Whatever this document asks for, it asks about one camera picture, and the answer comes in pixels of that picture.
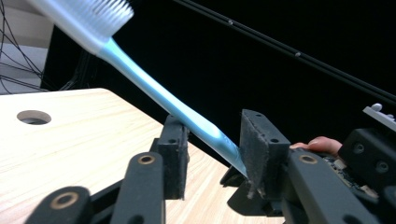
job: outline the hole in table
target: hole in table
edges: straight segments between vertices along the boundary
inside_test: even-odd
[[[38,110],[24,110],[17,115],[17,119],[32,125],[47,124],[51,121],[49,114]]]

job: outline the toothbrush head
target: toothbrush head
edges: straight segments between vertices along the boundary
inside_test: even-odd
[[[94,55],[134,15],[126,0],[28,0],[28,2]]]

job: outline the human hand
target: human hand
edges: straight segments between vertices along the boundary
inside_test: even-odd
[[[338,150],[341,148],[342,144],[337,140],[319,136],[312,139],[308,144],[305,143],[296,143],[290,146],[290,148],[294,149],[297,147],[302,147],[315,152],[325,152],[329,153],[334,157],[338,157]]]

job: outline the black cable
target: black cable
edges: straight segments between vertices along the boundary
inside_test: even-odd
[[[22,51],[21,47],[19,46],[19,44],[18,44],[18,42],[17,42],[17,40],[16,40],[16,38],[15,38],[15,36],[14,36],[10,26],[9,26],[9,23],[7,21],[6,11],[5,11],[5,6],[4,6],[3,0],[0,0],[0,12],[3,15],[2,29],[0,30],[0,32],[2,33],[1,34],[1,36],[2,36],[1,37],[1,42],[0,42],[0,59],[2,57],[2,54],[4,54],[12,62],[14,62],[15,64],[19,65],[20,67],[13,66],[13,65],[10,65],[10,64],[6,64],[6,63],[0,63],[0,64],[6,65],[6,66],[9,66],[9,67],[12,67],[12,68],[20,69],[22,71],[32,72],[35,75],[37,75],[37,77],[40,78],[40,80],[43,83],[47,84],[49,87],[52,88],[53,85],[48,83],[49,80],[48,81],[43,80],[43,72],[40,71],[40,69],[38,69],[38,67],[32,62],[32,60],[30,60],[30,58]],[[6,35],[6,28],[8,28],[9,33],[11,35],[11,38]],[[23,59],[26,61],[27,66],[16,62],[15,60],[11,59],[7,54],[4,53],[3,48],[4,48],[5,39],[7,39],[8,42],[10,42],[20,52],[20,54],[22,55]],[[10,77],[5,77],[5,76],[0,76],[0,83],[3,86],[3,88],[6,90],[6,92],[9,93],[9,94],[12,94],[12,93],[7,89],[6,85],[3,82],[3,79],[7,80],[7,81],[12,81],[12,82],[20,84],[22,86],[33,88],[31,84],[28,84],[28,83],[24,83],[23,84],[23,82],[18,81],[16,79],[13,79],[13,78],[10,78]]]
[[[254,29],[247,27],[246,25],[244,25],[242,23],[234,21],[228,17],[225,17],[225,16],[219,14],[218,12],[215,12],[207,7],[198,5],[190,0],[174,0],[174,1],[181,4],[182,6],[188,7],[200,14],[207,16],[208,18],[210,18],[214,21],[218,21],[222,24],[228,25],[231,28],[235,29],[236,31],[238,31],[244,35],[247,35],[249,37],[252,37],[273,49],[276,49],[282,53],[285,53],[286,55],[294,57],[297,60],[299,60],[300,62],[308,64],[308,65],[318,69],[319,71],[326,73],[327,75],[335,77],[338,80],[341,80],[341,81],[345,82],[346,84],[349,84],[352,87],[354,87],[360,91],[364,91],[368,94],[371,94],[371,95],[377,97],[378,99],[381,99],[391,105],[396,105],[396,96],[395,95],[393,95],[387,91],[381,90],[380,88],[378,88],[370,83],[367,83],[359,78],[353,77],[352,75],[350,75],[346,72],[343,72],[339,69],[336,69],[324,62],[321,62],[307,54],[300,52],[297,49],[289,47],[289,46],[287,46],[287,45],[285,45],[285,44],[283,44],[283,43],[281,43],[267,35],[264,35]]]
[[[0,79],[3,79],[5,81],[9,81],[9,82],[13,82],[15,84],[22,85],[24,87],[35,89],[35,90],[38,90],[38,91],[48,91],[48,90],[44,90],[44,89],[38,88],[36,85],[30,84],[30,83],[26,83],[26,82],[22,82],[22,81],[19,81],[19,80],[15,79],[15,78],[12,78],[12,77],[6,77],[6,76],[3,76],[3,75],[0,75]]]

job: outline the screw hole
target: screw hole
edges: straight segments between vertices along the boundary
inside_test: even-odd
[[[138,162],[140,164],[144,164],[144,165],[153,163],[154,161],[155,161],[155,158],[153,156],[142,156],[138,160]]]
[[[53,209],[64,209],[73,203],[75,203],[78,199],[78,194],[75,192],[66,192],[58,195],[56,198],[52,200],[50,203],[50,207]]]
[[[309,164],[315,164],[318,162],[317,159],[315,159],[311,156],[308,156],[308,155],[301,155],[299,159],[300,159],[300,161],[309,163]]]
[[[133,216],[131,220],[128,222],[128,224],[143,224],[143,223],[145,223],[145,219],[140,215]]]

